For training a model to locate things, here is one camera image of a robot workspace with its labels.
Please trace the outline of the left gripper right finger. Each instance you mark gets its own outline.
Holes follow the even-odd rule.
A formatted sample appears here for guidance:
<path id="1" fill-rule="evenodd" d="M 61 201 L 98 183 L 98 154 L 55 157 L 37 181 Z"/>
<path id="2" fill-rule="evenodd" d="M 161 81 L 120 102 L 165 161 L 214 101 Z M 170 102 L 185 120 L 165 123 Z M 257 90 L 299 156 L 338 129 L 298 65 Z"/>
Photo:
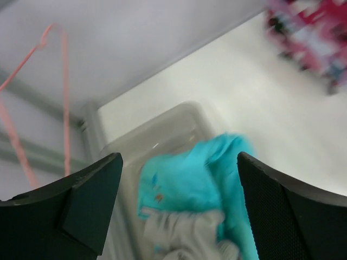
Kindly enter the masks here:
<path id="1" fill-rule="evenodd" d="M 245 152 L 237 166 L 260 259 L 346 259 L 346 196 Z"/>

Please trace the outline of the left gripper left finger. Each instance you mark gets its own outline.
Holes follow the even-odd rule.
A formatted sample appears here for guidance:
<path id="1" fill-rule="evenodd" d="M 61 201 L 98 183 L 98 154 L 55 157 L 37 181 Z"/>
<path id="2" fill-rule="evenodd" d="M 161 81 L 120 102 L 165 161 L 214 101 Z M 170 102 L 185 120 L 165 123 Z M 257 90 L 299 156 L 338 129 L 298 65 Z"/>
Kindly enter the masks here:
<path id="1" fill-rule="evenodd" d="M 123 159 L 83 170 L 1 202 L 1 259 L 96 259 L 104 249 Z"/>

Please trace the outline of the teal trousers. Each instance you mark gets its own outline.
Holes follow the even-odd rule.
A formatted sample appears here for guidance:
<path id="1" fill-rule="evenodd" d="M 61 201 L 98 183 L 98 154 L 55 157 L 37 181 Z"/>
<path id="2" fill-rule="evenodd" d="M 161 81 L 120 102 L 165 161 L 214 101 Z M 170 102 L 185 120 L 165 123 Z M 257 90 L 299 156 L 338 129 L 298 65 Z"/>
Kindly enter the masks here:
<path id="1" fill-rule="evenodd" d="M 149 159 L 140 172 L 138 217 L 146 220 L 154 211 L 220 210 L 225 220 L 218 237 L 236 243 L 244 259 L 258 259 L 237 169 L 240 152 L 253 154 L 253 148 L 244 136 L 225 133 L 178 155 Z"/>

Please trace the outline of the grey trousers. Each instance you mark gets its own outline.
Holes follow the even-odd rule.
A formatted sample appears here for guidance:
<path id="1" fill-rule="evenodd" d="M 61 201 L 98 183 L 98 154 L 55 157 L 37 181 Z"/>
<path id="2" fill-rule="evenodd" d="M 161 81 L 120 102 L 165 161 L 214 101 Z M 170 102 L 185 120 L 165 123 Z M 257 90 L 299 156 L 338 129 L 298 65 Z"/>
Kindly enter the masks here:
<path id="1" fill-rule="evenodd" d="M 155 246 L 153 259 L 242 259 L 236 244 L 217 240 L 223 221 L 218 210 L 156 212 L 145 222 L 144 237 Z"/>

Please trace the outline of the pink hanger of teal trousers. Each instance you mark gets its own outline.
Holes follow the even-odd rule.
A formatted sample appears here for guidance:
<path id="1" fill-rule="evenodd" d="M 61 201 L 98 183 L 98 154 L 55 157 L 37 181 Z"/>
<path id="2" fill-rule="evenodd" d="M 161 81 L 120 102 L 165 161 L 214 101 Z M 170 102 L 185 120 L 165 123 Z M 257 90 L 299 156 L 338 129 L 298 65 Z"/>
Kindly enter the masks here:
<path id="1" fill-rule="evenodd" d="M 1 90 L 4 90 L 6 86 L 13 80 L 17 73 L 22 69 L 25 63 L 30 59 L 32 54 L 44 48 L 47 45 L 47 37 L 51 30 L 58 30 L 61 34 L 61 54 L 62 54 L 62 77 L 63 77 L 63 137 L 64 137 L 64 153 L 65 153 L 65 176 L 70 175 L 70 130 L 69 130 L 69 61 L 68 61 L 68 35 L 64 28 L 56 23 L 50 24 L 43 35 L 39 43 L 32 48 L 32 50 L 26 55 L 20 65 L 8 76 L 8 78 L 1 84 Z M 9 140 L 14 148 L 20 165 L 22 166 L 25 176 L 29 181 L 32 188 L 37 189 L 40 187 L 38 179 L 35 173 L 32 171 L 29 161 L 27 159 L 24 148 L 21 145 L 20 138 L 16 132 L 16 128 L 11 121 L 10 115 L 1 102 L 1 120 L 4 123 L 5 129 L 8 132 Z"/>

